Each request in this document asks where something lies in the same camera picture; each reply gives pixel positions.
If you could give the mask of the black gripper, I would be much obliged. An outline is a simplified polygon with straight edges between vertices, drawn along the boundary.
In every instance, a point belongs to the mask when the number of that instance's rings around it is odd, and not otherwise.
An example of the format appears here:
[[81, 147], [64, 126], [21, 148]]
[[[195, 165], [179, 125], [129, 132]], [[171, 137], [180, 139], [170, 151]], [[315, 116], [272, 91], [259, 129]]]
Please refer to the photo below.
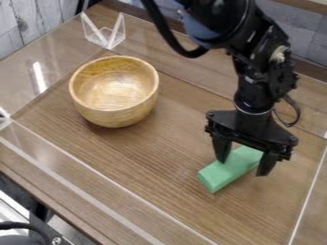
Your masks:
[[206, 132], [212, 137], [216, 159], [224, 163], [232, 143], [263, 151], [256, 176], [267, 176], [276, 162], [290, 160], [299, 139], [274, 120], [272, 113], [251, 115], [240, 110], [210, 110]]

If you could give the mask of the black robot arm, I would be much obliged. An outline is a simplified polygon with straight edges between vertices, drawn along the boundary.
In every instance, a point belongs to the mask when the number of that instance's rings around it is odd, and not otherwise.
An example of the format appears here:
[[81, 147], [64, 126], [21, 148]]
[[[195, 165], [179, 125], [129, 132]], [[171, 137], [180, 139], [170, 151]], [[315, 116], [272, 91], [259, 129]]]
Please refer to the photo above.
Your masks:
[[288, 36], [255, 0], [176, 0], [187, 34], [204, 49], [224, 48], [238, 76], [232, 110], [207, 112], [206, 131], [219, 161], [238, 143], [263, 152], [256, 174], [291, 158], [299, 140], [275, 121], [275, 104], [296, 88]]

